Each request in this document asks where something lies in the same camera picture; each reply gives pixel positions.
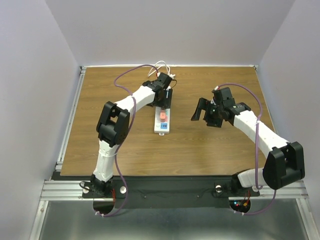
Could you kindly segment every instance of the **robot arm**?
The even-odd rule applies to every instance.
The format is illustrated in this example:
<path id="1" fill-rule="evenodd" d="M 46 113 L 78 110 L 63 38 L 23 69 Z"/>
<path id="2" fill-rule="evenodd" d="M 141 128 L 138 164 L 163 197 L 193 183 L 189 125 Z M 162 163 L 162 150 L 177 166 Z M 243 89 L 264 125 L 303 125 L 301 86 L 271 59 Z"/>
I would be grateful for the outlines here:
<path id="1" fill-rule="evenodd" d="M 103 194 L 110 191 L 115 154 L 129 133 L 130 116 L 134 111 L 133 98 L 136 101 L 136 112 L 146 105 L 165 108 L 168 104 L 165 91 L 171 81 L 170 76 L 161 72 L 157 80 L 144 82 L 132 96 L 115 103 L 108 101 L 104 105 L 96 126 L 99 138 L 98 159 L 90 178 L 96 192 Z"/>
<path id="2" fill-rule="evenodd" d="M 213 90 L 213 100 L 200 98 L 192 121 L 200 118 L 209 127 L 221 128 L 223 120 L 228 121 L 244 132 L 253 142 L 256 141 L 257 117 L 245 103 L 236 103 L 229 87 Z M 290 143 L 278 136 L 262 122 L 259 123 L 258 147 L 266 157 L 264 168 L 258 169 L 260 186 L 277 190 L 305 177 L 303 148 L 298 142 Z M 239 187 L 255 186 L 255 169 L 236 174 Z"/>

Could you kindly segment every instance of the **wooden tabletop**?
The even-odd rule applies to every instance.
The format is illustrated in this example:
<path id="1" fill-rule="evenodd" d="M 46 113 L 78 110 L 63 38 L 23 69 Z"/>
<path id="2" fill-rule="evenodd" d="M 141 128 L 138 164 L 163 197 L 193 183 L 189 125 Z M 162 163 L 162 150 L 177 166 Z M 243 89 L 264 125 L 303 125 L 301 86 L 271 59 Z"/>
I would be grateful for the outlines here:
<path id="1" fill-rule="evenodd" d="M 69 141 L 62 176 L 90 176 L 99 150 L 96 126 L 104 104 L 125 98 L 128 93 L 113 85 L 129 68 L 87 68 Z M 132 92 L 146 81 L 149 68 L 140 68 L 118 80 Z M 125 176 L 230 175 L 254 168 L 255 145 L 228 122 L 222 128 L 208 127 L 204 120 L 190 121 L 198 99 L 211 99 L 213 88 L 222 83 L 238 83 L 251 89 L 262 101 L 261 120 L 272 122 L 252 67 L 172 67 L 177 85 L 173 88 L 170 133 L 154 133 L 155 109 L 145 106 L 137 114 L 128 137 L 118 153 L 119 168 Z M 255 99 L 240 87 L 230 86 L 237 103 L 244 102 L 256 115 Z M 259 166 L 266 159 L 260 152 Z"/>

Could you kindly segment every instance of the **blue outlet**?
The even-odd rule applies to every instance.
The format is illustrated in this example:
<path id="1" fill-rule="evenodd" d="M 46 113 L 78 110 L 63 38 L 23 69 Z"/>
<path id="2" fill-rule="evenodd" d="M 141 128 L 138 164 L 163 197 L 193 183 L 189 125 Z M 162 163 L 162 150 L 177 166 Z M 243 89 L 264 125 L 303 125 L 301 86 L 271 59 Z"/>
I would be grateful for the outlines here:
<path id="1" fill-rule="evenodd" d="M 167 129 L 168 128 L 168 123 L 166 123 L 166 122 L 161 123 L 160 128 L 161 129 Z"/>

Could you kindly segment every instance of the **gray wall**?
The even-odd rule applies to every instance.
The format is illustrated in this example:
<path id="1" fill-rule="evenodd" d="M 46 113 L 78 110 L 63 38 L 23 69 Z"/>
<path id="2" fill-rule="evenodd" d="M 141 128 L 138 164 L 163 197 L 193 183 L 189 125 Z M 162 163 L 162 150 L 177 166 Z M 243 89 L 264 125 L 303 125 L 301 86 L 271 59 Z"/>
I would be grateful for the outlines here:
<path id="1" fill-rule="evenodd" d="M 0 239 L 28 239 L 78 64 L 44 0 L 1 1 Z"/>
<path id="2" fill-rule="evenodd" d="M 296 0 L 258 67 L 279 133 L 305 153 L 305 184 L 320 227 L 320 1 Z"/>
<path id="3" fill-rule="evenodd" d="M 46 0 L 80 65 L 258 64 L 294 0 Z"/>

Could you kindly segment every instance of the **cable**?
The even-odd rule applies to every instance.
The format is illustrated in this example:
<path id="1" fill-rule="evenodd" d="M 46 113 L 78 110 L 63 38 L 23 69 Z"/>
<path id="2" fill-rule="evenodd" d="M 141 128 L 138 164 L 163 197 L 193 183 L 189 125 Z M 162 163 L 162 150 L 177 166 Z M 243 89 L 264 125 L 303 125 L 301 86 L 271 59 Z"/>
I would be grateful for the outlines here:
<path id="1" fill-rule="evenodd" d="M 150 76 L 151 76 L 152 74 L 154 74 L 155 72 L 158 73 L 158 72 L 159 72 L 158 70 L 159 70 L 161 67 L 163 67 L 163 66 L 165 66 L 166 71 L 167 71 L 167 74 L 168 74 L 168 75 L 170 74 L 170 67 L 166 64 L 165 61 L 163 61 L 163 60 L 157 61 L 157 62 L 154 64 L 154 66 L 156 67 L 157 64 L 159 64 L 159 63 L 164 63 L 164 65 L 160 65 L 156 70 L 153 70 L 153 72 L 151 72 L 151 71 L 152 71 L 152 68 L 151 68 L 150 71 L 149 71 L 148 74 L 147 74 L 148 77 L 150 77 Z"/>
<path id="2" fill-rule="evenodd" d="M 175 81 L 175 85 L 173 85 L 173 87 L 171 87 L 171 89 L 173 89 L 178 83 L 178 81 L 176 79 L 172 79 L 172 81 Z"/>
<path id="3" fill-rule="evenodd" d="M 271 200 L 271 202 L 269 203 L 269 205 L 266 206 L 265 208 L 259 210 L 259 211 L 247 212 L 247 213 L 240 212 L 240 211 L 235 211 L 235 210 L 232 210 L 232 211 L 233 211 L 235 214 L 241 214 L 241 215 L 246 215 L 246 216 L 253 216 L 253 215 L 257 215 L 257 214 L 262 214 L 262 213 L 264 213 L 265 211 L 267 211 L 267 210 L 271 207 L 271 205 L 275 202 L 276 194 L 277 194 L 277 190 L 274 190 L 274 194 L 273 194 L 272 200 Z"/>
<path id="4" fill-rule="evenodd" d="M 259 100 L 259 98 L 247 87 L 241 85 L 241 84 L 238 84 L 238 83 L 224 83 L 224 84 L 221 84 L 219 86 L 217 86 L 215 88 L 216 89 L 219 89 L 220 87 L 222 86 L 227 86 L 227 85 L 232 85 L 232 86 L 237 86 L 237 87 L 240 87 L 240 88 L 243 88 L 245 90 L 247 90 L 254 98 L 255 100 L 257 101 L 257 103 L 259 104 L 259 108 L 260 108 L 260 113 L 256 119 L 256 125 L 255 125 L 255 172 L 254 172 L 254 178 L 255 178 L 255 187 L 256 189 L 260 190 L 262 189 L 263 187 L 262 186 L 259 186 L 258 184 L 258 164 L 259 164 L 259 123 L 260 123 L 260 118 L 262 116 L 262 104 Z"/>
<path id="5" fill-rule="evenodd" d="M 258 163 L 259 163 L 259 123 L 260 123 L 260 118 L 262 116 L 262 112 L 263 112 L 263 109 L 262 109 L 262 104 L 259 100 L 259 98 L 247 87 L 241 85 L 241 84 L 238 84 L 238 83 L 224 83 L 224 84 L 221 84 L 219 86 L 217 86 L 215 88 L 215 90 L 219 89 L 220 87 L 223 87 L 223 86 L 227 86 L 227 85 L 232 85 L 232 86 L 237 86 L 237 87 L 240 87 L 240 88 L 243 88 L 245 90 L 247 90 L 254 98 L 255 100 L 257 101 L 257 103 L 259 104 L 259 108 L 260 108 L 260 113 L 256 119 L 256 125 L 255 125 L 255 172 L 254 172 L 254 177 L 255 177 L 255 187 L 260 190 L 262 189 L 263 187 L 262 186 L 259 186 L 258 184 Z M 261 213 L 264 213 L 266 210 L 268 210 L 271 205 L 274 203 L 275 199 L 276 199 L 276 194 L 277 194 L 277 191 L 274 190 L 274 194 L 273 194 L 273 197 L 272 197 L 272 200 L 271 202 L 269 203 L 268 206 L 266 206 L 265 208 L 259 210 L 259 211 L 255 211 L 255 212 L 249 212 L 249 213 L 244 213 L 244 212 L 239 212 L 239 211 L 234 211 L 234 213 L 239 213 L 241 215 L 247 215 L 247 216 L 253 216 L 253 215 L 257 215 L 257 214 L 261 214 Z"/>
<path id="6" fill-rule="evenodd" d="M 134 68 L 132 68 L 132 69 L 129 69 L 128 71 L 125 71 L 124 73 L 122 73 L 122 74 L 120 74 L 119 76 L 117 76 L 117 77 L 115 78 L 115 80 L 113 81 L 113 84 L 114 84 L 116 87 L 121 88 L 121 89 L 127 91 L 127 92 L 131 95 L 131 97 L 132 97 L 132 99 L 133 99 L 132 119 L 131 119 L 130 126 L 129 126 L 129 129 L 128 129 L 128 134 L 129 134 L 129 132 L 130 132 L 130 130 L 131 130 L 131 127 L 132 127 L 132 125 L 133 125 L 133 123 L 134 123 L 134 121 L 135 121 L 136 110 L 137 110 L 137 101 L 136 101 L 136 99 L 133 97 L 133 93 L 132 93 L 128 88 L 126 88 L 125 86 L 121 86 L 121 85 L 117 84 L 117 80 L 118 80 L 119 78 L 121 78 L 123 75 L 125 75 L 125 74 L 127 74 L 127 73 L 129 73 L 129 72 L 131 72 L 131 71 L 133 71 L 133 70 L 142 68 L 142 67 L 152 67 L 152 68 L 154 68 L 154 69 L 156 70 L 156 72 L 158 73 L 158 69 L 157 69 L 155 66 L 150 65 L 150 64 L 143 64 L 143 65 L 140 65 L 140 66 L 136 66 L 136 67 L 134 67 Z M 125 189 L 126 189 L 125 196 L 124 196 L 124 201 L 123 201 L 123 203 L 121 204 L 121 206 L 120 206 L 115 212 L 113 212 L 113 213 L 111 213 L 111 214 L 105 215 L 105 214 L 101 214 L 101 213 L 98 212 L 98 211 L 95 213 L 96 215 L 102 216 L 102 217 L 104 217 L 104 218 L 115 216 L 115 215 L 125 206 L 125 204 L 127 203 L 127 200 L 128 200 L 128 185 L 127 185 L 127 182 L 126 182 L 124 176 L 122 175 L 122 173 L 121 173 L 121 171 L 120 171 L 120 168 L 119 168 L 119 165 L 118 165 L 118 160 L 117 160 L 117 153 L 118 153 L 120 147 L 122 146 L 122 144 L 123 144 L 123 143 L 121 143 L 121 144 L 116 148 L 116 150 L 115 150 L 114 163 L 115 163 L 116 170 L 117 170 L 117 172 L 119 173 L 119 176 L 120 176 L 120 178 L 121 178 L 121 180 L 122 180 L 122 182 L 123 182 L 123 184 L 124 184 L 124 187 L 125 187 Z"/>

